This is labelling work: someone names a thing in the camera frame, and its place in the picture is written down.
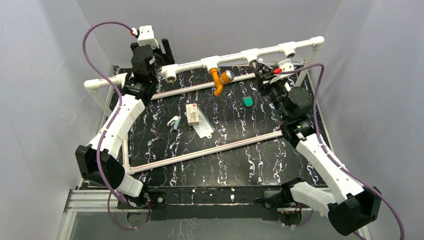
pvc pipe elbow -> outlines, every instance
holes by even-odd
[[[312,37],[311,40],[313,41],[312,47],[315,50],[318,50],[319,47],[324,43],[324,37],[323,36]]]
[[[97,91],[97,89],[99,88],[98,82],[98,79],[87,80],[84,82],[84,88],[87,90],[87,92]]]
[[[213,94],[215,94],[215,96],[219,97],[223,91],[224,88],[224,83],[221,81],[220,77],[218,76],[218,69],[217,68],[212,68],[209,71],[210,75],[213,78],[213,83],[215,84],[215,88],[216,90],[213,92]]]
[[[167,83],[173,83],[177,80],[178,64],[166,65],[162,67],[160,75],[165,77]]]

cable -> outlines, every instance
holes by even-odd
[[[293,70],[293,71],[282,71],[282,72],[279,72],[279,74],[295,74],[295,73],[299,73],[303,70],[307,70],[307,69],[310,69],[310,68],[313,68],[313,67],[318,67],[318,66],[321,67],[321,72],[319,73],[318,82],[316,83],[315,95],[313,96],[313,104],[312,104],[313,105],[313,123],[315,125],[315,130],[316,130],[316,138],[318,139],[319,144],[321,144],[321,148],[324,151],[324,153],[327,155],[327,157],[333,162],[333,164],[335,164],[337,167],[340,167],[340,164],[333,158],[333,156],[331,154],[328,154],[329,151],[327,150],[326,145],[324,144],[324,142],[322,140],[322,136],[321,136],[321,132],[320,132],[320,126],[318,125],[317,97],[318,97],[318,90],[320,88],[321,80],[322,80],[323,74],[324,74],[324,65],[322,63],[314,63],[314,64],[311,64],[309,66],[301,67],[301,68],[298,68],[298,69]],[[404,240],[405,239],[404,224],[402,223],[401,217],[399,216],[398,212],[395,210],[393,205],[383,195],[381,195],[381,193],[379,193],[377,190],[375,190],[372,186],[368,185],[366,182],[364,182],[364,180],[360,179],[358,176],[349,172],[346,168],[341,167],[340,170],[343,171],[348,176],[350,176],[351,178],[360,182],[362,185],[367,187],[371,192],[376,194],[381,200],[383,200],[383,202],[385,202],[387,207],[393,213],[394,218],[397,221],[397,224],[399,225],[400,240]]]
[[[144,227],[145,225],[147,225],[148,223],[150,223],[150,219],[152,219],[152,212],[151,212],[151,207],[149,206],[149,211],[148,211],[148,215],[150,216],[148,221],[141,224],[140,226],[135,226],[135,227],[126,227],[126,226],[122,226],[121,224],[119,224],[114,217],[112,216],[112,212],[111,212],[111,196],[112,196],[112,192],[109,193],[109,197],[107,198],[107,213],[109,214],[110,219],[112,220],[112,222],[120,229],[123,230],[137,230],[140,229],[142,227]]]
[[[355,234],[360,240],[367,240],[365,237],[361,236],[357,231],[354,231],[353,234]]]
[[[112,188],[112,186],[110,185],[110,183],[108,182],[108,180],[106,179],[105,173],[103,172],[102,169],[102,165],[100,162],[100,149],[102,146],[102,142],[103,139],[105,138],[107,129],[111,126],[112,122],[115,120],[115,118],[117,117],[119,111],[121,110],[121,106],[122,106],[122,94],[121,91],[118,89],[118,87],[105,75],[103,74],[100,69],[98,69],[93,62],[91,61],[91,59],[89,58],[88,54],[87,54],[87,47],[86,47],[86,42],[87,42],[87,38],[89,37],[89,34],[97,27],[105,25],[105,24],[117,24],[117,25],[121,25],[124,26],[125,28],[127,28],[131,33],[132,33],[132,29],[130,26],[126,25],[125,23],[119,22],[119,21],[104,21],[104,22],[100,22],[97,23],[95,25],[93,25],[92,27],[90,27],[90,29],[88,29],[88,31],[85,33],[84,38],[82,39],[82,52],[84,53],[84,57],[87,60],[88,64],[94,69],[94,71],[96,71],[100,76],[102,76],[114,89],[116,94],[118,95],[118,107],[115,111],[115,113],[113,114],[113,116],[110,117],[110,121],[109,123],[106,125],[105,130],[103,131],[103,133],[101,134],[100,140],[98,141],[98,145],[97,145],[97,150],[96,150],[96,162],[97,162],[97,167],[98,167],[98,171],[100,173],[101,179],[103,180],[104,184],[106,185],[106,187],[110,190],[110,192],[121,202],[121,203],[126,203],[127,200],[125,199],[125,197],[123,195],[121,195],[119,192],[115,192],[115,190]]]
[[[296,228],[300,228],[300,227],[304,226],[306,223],[309,222],[309,220],[311,220],[312,214],[314,214],[314,210],[313,209],[310,210],[309,216],[307,216],[307,218],[306,218],[306,220],[304,222],[300,223],[299,225],[294,225],[294,226]]]

metal frame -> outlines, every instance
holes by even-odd
[[[206,68],[209,69],[211,67],[214,67],[215,65],[218,65],[220,63],[224,63],[224,62],[231,62],[234,60],[250,60],[250,59],[255,59],[257,56],[260,55],[266,55],[266,54],[271,54],[271,53],[287,53],[290,52],[291,50],[293,50],[296,48],[301,48],[301,47],[312,47],[312,52],[309,54],[309,57],[307,58],[308,64],[311,64],[314,62],[314,58],[317,55],[317,52],[319,50],[319,46],[322,44],[322,42],[317,43],[316,41],[314,41],[312,38],[310,40],[306,40],[306,41],[301,41],[301,42],[288,42],[288,43],[282,43],[279,44],[278,46],[273,46],[273,47],[267,47],[267,48],[262,48],[262,49],[250,49],[250,50],[246,50],[246,51],[242,51],[241,53],[236,53],[236,54],[230,54],[230,55],[225,55],[225,56],[214,56],[214,57],[208,57],[208,58],[204,58],[200,61],[196,61],[196,62],[191,62],[191,63],[185,63],[185,64],[174,64],[171,65],[167,68],[165,68],[164,71],[164,75],[165,77],[168,76],[172,76],[174,74],[177,74],[179,72],[182,72],[184,70],[190,70],[190,69],[194,69],[194,68]],[[304,77],[306,74],[309,74],[309,71],[302,71],[295,83],[296,86],[299,86],[302,84]],[[115,77],[111,77],[110,80],[112,80],[115,84],[123,84],[123,82],[125,81],[125,75],[124,74],[118,74]],[[253,78],[254,74],[247,74],[247,75],[243,75],[243,76],[238,76],[236,77],[236,79],[234,79],[233,82],[237,82],[237,81],[242,81],[242,80],[247,80],[250,78]],[[314,85],[312,84],[312,79],[311,76],[308,75],[309,77],[309,83],[312,87],[312,91],[315,93],[315,89],[314,89]],[[106,82],[105,79],[95,79],[95,80],[89,80],[86,81],[84,83],[84,86],[86,88],[86,90],[93,96],[93,98],[96,100],[96,102],[99,104],[99,106],[102,109],[102,113],[101,116],[99,117],[99,128],[101,128],[102,123],[104,123],[104,120],[107,116],[110,116],[111,114],[111,110],[109,109],[109,103],[111,100],[111,96],[112,96],[112,88],[111,86]],[[105,86],[109,86],[109,91],[108,94],[106,96],[106,99],[101,99],[99,95],[97,95],[98,93],[98,89],[101,87],[105,87]],[[182,93],[187,93],[187,92],[192,92],[192,91],[197,91],[200,89],[205,89],[205,88],[211,88],[214,86],[213,82],[209,82],[209,83],[204,83],[204,84],[200,84],[197,86],[191,86],[191,87],[185,87],[185,88],[181,88],[181,89],[177,89],[174,91],[169,91],[169,92],[163,92],[163,93],[158,93],[155,94],[152,98],[152,100],[155,99],[159,99],[159,98],[165,98],[165,97],[169,97],[169,96],[174,96],[174,95],[178,95],[178,94],[182,94]],[[321,116],[321,121],[324,125],[324,130],[327,132],[327,128],[326,125],[324,123],[324,118]],[[275,133],[269,133],[269,135],[272,135],[272,138],[275,137],[281,137],[281,134],[277,134],[277,132]],[[329,144],[332,148],[332,144],[330,141],[330,137],[327,134],[327,138],[329,141]],[[128,149],[128,141],[123,141],[122,144],[122,150],[125,152],[125,148]],[[217,152],[223,151],[224,149],[220,148],[218,149]],[[208,151],[204,151],[205,155],[211,154],[212,152],[208,152]],[[187,158],[184,160],[189,160],[195,157],[199,157],[197,156],[198,154],[192,154],[193,157],[191,158]],[[172,164],[174,163],[173,161],[167,161],[167,163]],[[128,154],[123,154],[123,166],[126,170],[127,173],[129,174],[134,174],[137,171],[134,171],[134,168],[137,167],[130,167],[129,165],[129,158],[128,158]],[[63,223],[62,223],[62,228],[60,231],[60,235],[59,235],[59,240],[68,240],[71,236],[72,233],[72,228],[75,222],[75,218],[76,218],[76,214],[77,212],[106,212],[107,211],[107,199],[109,196],[109,191],[108,190],[71,190],[69,193],[69,198],[68,201],[66,203],[66,207],[64,210],[64,219],[63,219]],[[147,210],[144,209],[117,209],[118,206],[118,200],[116,198],[114,198],[112,196],[111,198],[111,202],[110,202],[110,210],[113,212],[138,212],[138,213],[142,213],[142,212],[146,212]],[[369,234],[368,228],[364,227],[362,229],[360,229],[360,234],[362,236],[365,236],[367,239],[371,239],[371,236]]]

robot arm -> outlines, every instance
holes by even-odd
[[[121,86],[121,103],[89,144],[78,146],[75,156],[82,178],[105,186],[96,163],[97,147],[105,133],[99,150],[101,170],[107,182],[120,193],[136,199],[141,195],[140,199],[143,199],[140,193],[145,186],[126,174],[124,167],[117,161],[119,149],[131,126],[156,92],[158,72],[162,66],[174,64],[175,61],[167,39],[162,39],[165,53],[160,49],[152,26],[142,26],[139,30],[133,28],[133,33],[137,42],[130,46],[133,52],[132,69]]]
[[[290,72],[290,62],[278,62],[271,68],[263,59],[250,64],[255,68],[255,76],[261,94],[268,95],[275,106],[281,122],[284,138],[313,165],[323,178],[331,193],[312,187],[301,178],[295,178],[282,185],[281,201],[287,206],[303,203],[327,216],[332,226],[347,236],[375,221],[381,199],[371,190],[362,186],[340,170],[344,165],[327,148],[340,167],[337,167],[322,149],[318,141],[313,121],[308,117],[312,109],[309,92],[300,86],[290,87],[286,74]]]

orange pipe fitting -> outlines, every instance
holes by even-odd
[[[212,68],[209,71],[210,75],[212,75],[213,83],[215,84],[216,90],[213,92],[213,94],[217,97],[219,97],[223,91],[224,84],[229,84],[231,81],[234,80],[234,75],[230,71],[225,71],[222,73],[221,77],[218,76],[218,68]]]

